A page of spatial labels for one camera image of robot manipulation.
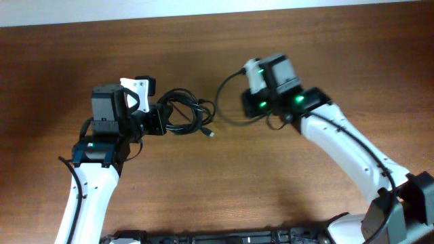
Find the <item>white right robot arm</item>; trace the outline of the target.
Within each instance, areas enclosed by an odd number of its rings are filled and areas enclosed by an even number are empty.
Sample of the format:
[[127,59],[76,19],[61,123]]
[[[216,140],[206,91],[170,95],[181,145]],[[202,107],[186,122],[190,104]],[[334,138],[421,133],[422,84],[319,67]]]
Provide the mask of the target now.
[[433,233],[433,176],[412,174],[371,143],[318,87],[305,89],[284,54],[252,58],[241,70],[248,118],[276,115],[322,149],[358,187],[369,207],[328,223],[331,243],[415,243]]

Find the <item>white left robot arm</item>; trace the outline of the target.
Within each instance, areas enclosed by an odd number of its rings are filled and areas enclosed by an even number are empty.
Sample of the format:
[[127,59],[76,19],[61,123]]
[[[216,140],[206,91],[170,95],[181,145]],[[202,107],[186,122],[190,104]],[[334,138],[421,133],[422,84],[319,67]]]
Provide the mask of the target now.
[[172,113],[150,104],[155,80],[122,78],[92,90],[92,117],[82,126],[69,160],[71,188],[56,237],[57,243],[98,243],[109,201],[118,185],[130,145],[145,135],[162,136]]

